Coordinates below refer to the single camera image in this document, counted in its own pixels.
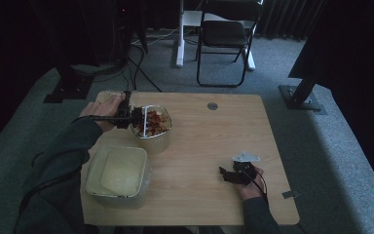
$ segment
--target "wire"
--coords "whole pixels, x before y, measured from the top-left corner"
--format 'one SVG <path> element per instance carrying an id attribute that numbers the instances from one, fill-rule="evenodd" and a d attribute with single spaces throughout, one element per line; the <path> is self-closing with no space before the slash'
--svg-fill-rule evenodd
<path id="1" fill-rule="evenodd" d="M 77 68 L 73 68 L 73 69 L 79 75 L 98 76 L 98 75 L 114 74 L 118 71 L 122 71 L 122 70 L 124 70 L 126 65 L 127 65 L 126 61 L 116 61 L 111 67 L 102 68 L 102 69 L 96 70 L 96 71 L 84 71 L 84 70 L 80 70 L 80 69 L 77 69 Z"/>
<path id="2" fill-rule="evenodd" d="M 308 232 L 302 227 L 302 225 L 300 225 L 299 222 L 296 225 L 300 228 L 300 230 L 302 230 L 303 233 L 308 234 Z"/>
<path id="3" fill-rule="evenodd" d="M 136 90 L 136 74 L 138 72 L 138 70 L 144 75 L 144 77 L 158 90 L 160 91 L 161 93 L 163 92 L 145 73 L 144 71 L 141 69 L 140 65 L 142 63 L 142 61 L 144 60 L 144 51 L 139 48 L 138 46 L 135 46 L 135 45 L 132 45 L 133 47 L 137 48 L 140 52 L 141 52 L 141 59 L 139 61 L 139 63 L 135 63 L 131 58 L 129 58 L 129 61 L 132 62 L 135 67 L 136 67 L 136 71 L 135 71 L 135 74 L 134 74 L 134 79 L 133 79 L 133 86 L 134 86 L 134 89 Z"/>
<path id="4" fill-rule="evenodd" d="M 127 90 L 129 90 L 129 89 L 130 89 L 130 81 L 129 81 L 129 79 L 126 77 L 126 74 L 125 74 L 125 73 L 123 73 L 123 78 L 127 81 Z"/>
<path id="5" fill-rule="evenodd" d="M 129 68 L 129 65 L 128 63 L 126 62 L 124 68 L 121 70 L 121 72 L 119 72 L 118 74 L 114 74 L 112 77 L 109 77 L 109 78 L 106 78 L 106 79 L 103 79 L 103 80 L 93 80 L 93 82 L 105 82 L 105 81 L 109 81 L 109 80 L 112 80 L 114 79 L 115 77 L 118 77 L 119 75 L 123 75 L 124 76 L 124 72 L 126 71 L 126 69 Z"/>
<path id="6" fill-rule="evenodd" d="M 17 218 L 17 222 L 16 222 L 15 227 L 14 227 L 14 233 L 17 233 L 17 230 L 18 230 L 18 227 L 19 227 L 20 216 L 23 214 L 23 212 L 25 211 L 26 207 L 29 204 L 29 201 L 31 200 L 31 198 L 35 194 L 37 194 L 38 192 L 40 192 L 40 191 L 42 191 L 42 190 L 44 190 L 46 188 L 49 188 L 51 186 L 54 186 L 54 185 L 57 185 L 59 183 L 65 182 L 66 180 L 72 178 L 73 176 L 78 175 L 80 172 L 81 172 L 81 167 L 78 167 L 73 172 L 70 172 L 70 173 L 67 173 L 67 174 L 64 174 L 64 175 L 60 175 L 60 176 L 58 176 L 58 177 L 56 177 L 56 178 L 54 178 L 54 179 L 52 179 L 50 181 L 44 182 L 44 183 L 39 184 L 39 185 L 33 187 L 32 189 L 30 189 L 23 196 L 22 200 L 20 201 L 19 211 L 18 211 L 18 218 Z"/>
<path id="7" fill-rule="evenodd" d="M 89 115 L 95 121 L 110 121 L 110 120 L 130 120 L 133 117 L 111 117 L 111 116 L 98 116 L 98 115 Z"/>
<path id="8" fill-rule="evenodd" d="M 130 66 L 129 66 L 129 69 L 130 69 L 130 81 L 131 81 L 132 89 L 135 90 L 134 82 L 132 80 L 132 69 L 131 69 Z"/>
<path id="9" fill-rule="evenodd" d="M 190 45 L 197 45 L 197 41 L 194 41 L 194 40 L 191 40 L 191 39 L 184 38 L 184 41 L 187 42 Z"/>
<path id="10" fill-rule="evenodd" d="M 174 29 L 173 31 L 169 32 L 169 33 L 166 34 L 166 35 L 162 35 L 162 36 L 147 36 L 147 39 L 148 39 L 148 38 L 155 38 L 155 37 L 158 37 L 157 40 L 155 40 L 155 41 L 153 41 L 153 42 L 151 42 L 151 43 L 148 43 L 147 45 L 152 45 L 152 44 L 154 44 L 154 43 L 156 43 L 156 42 L 158 42 L 158 41 L 160 41 L 160 40 L 162 40 L 162 39 L 165 39 L 165 38 L 167 38 L 167 37 L 170 37 L 170 35 L 171 35 L 172 33 L 174 33 L 174 31 L 178 30 L 178 28 L 179 28 L 179 27 L 177 27 L 176 29 Z M 136 40 L 136 41 L 132 42 L 132 44 L 133 44 L 133 45 L 139 45 L 139 44 L 137 44 L 138 42 L 139 42 L 139 40 Z"/>
<path id="11" fill-rule="evenodd" d="M 263 198 L 264 198 L 264 200 L 267 202 L 267 204 L 269 205 L 269 200 L 268 200 L 268 198 L 267 198 L 267 185 L 266 185 L 266 181 L 265 181 L 264 177 L 263 177 L 261 174 L 259 174 L 258 172 L 256 172 L 258 175 L 260 175 L 260 178 L 262 179 L 262 182 L 263 182 L 263 184 L 264 184 L 265 190 L 263 190 L 263 189 L 259 186 L 259 184 L 257 184 L 256 181 L 254 181 L 254 179 L 253 179 L 250 175 L 248 175 L 244 170 L 242 170 L 242 173 L 244 173 L 248 178 L 250 178 L 251 182 L 254 183 L 254 185 L 257 186 L 257 188 L 260 190 L 260 192 L 263 193 Z"/>

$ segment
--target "plastic container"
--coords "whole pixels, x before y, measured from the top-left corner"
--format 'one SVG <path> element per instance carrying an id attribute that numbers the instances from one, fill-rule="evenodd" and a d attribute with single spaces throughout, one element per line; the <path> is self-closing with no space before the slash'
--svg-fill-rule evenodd
<path id="1" fill-rule="evenodd" d="M 142 148 L 100 148 L 90 163 L 86 191 L 103 206 L 139 209 L 151 181 L 152 169 Z"/>
<path id="2" fill-rule="evenodd" d="M 142 107 L 144 114 L 143 126 L 137 127 L 131 125 L 132 132 L 134 133 L 137 144 L 139 147 L 145 149 L 148 154 L 158 154 L 165 151 L 170 143 L 170 130 L 171 130 L 171 119 L 169 118 L 167 110 L 160 105 L 146 105 Z M 145 118 L 145 113 L 155 112 L 155 117 L 159 117 L 160 131 L 155 132 L 152 130 L 151 118 Z"/>

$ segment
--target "white table leg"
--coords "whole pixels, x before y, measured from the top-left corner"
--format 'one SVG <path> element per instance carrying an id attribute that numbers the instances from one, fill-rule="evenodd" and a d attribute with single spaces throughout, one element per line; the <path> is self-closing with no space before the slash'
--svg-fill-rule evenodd
<path id="1" fill-rule="evenodd" d="M 251 54 L 251 51 L 250 51 L 250 54 L 248 55 L 247 69 L 248 70 L 256 69 L 256 65 L 254 64 L 253 55 Z"/>
<path id="2" fill-rule="evenodd" d="M 179 22 L 179 38 L 178 38 L 178 50 L 177 50 L 177 62 L 176 66 L 182 67 L 184 61 L 184 0 L 180 0 L 180 22 Z"/>

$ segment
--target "black chair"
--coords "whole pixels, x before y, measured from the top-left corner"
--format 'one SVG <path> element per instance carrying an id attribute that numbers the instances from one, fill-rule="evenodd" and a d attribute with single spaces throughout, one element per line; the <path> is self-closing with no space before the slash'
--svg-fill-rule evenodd
<path id="1" fill-rule="evenodd" d="M 216 15 L 225 20 L 206 19 L 208 14 Z M 207 0 L 202 5 L 202 19 L 199 31 L 199 42 L 196 51 L 197 83 L 205 87 L 236 88 L 244 81 L 246 65 L 250 52 L 253 32 L 262 15 L 262 5 L 257 0 Z M 245 28 L 243 23 L 250 23 Z M 202 45 L 213 48 L 237 48 L 237 53 L 203 52 Z M 236 55 L 237 61 L 243 50 L 246 50 L 242 80 L 237 84 L 207 84 L 200 81 L 200 64 L 202 54 Z"/>

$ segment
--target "food in bowl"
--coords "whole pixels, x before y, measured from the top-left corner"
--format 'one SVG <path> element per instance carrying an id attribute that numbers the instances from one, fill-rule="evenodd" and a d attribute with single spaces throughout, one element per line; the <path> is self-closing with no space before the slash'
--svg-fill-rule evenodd
<path id="1" fill-rule="evenodd" d="M 152 137 L 155 135 L 159 135 L 168 131 L 169 126 L 169 117 L 157 110 L 150 110 L 147 111 L 147 121 L 146 123 L 142 122 L 137 125 L 133 125 L 132 127 L 135 129 L 135 135 L 137 137 Z"/>

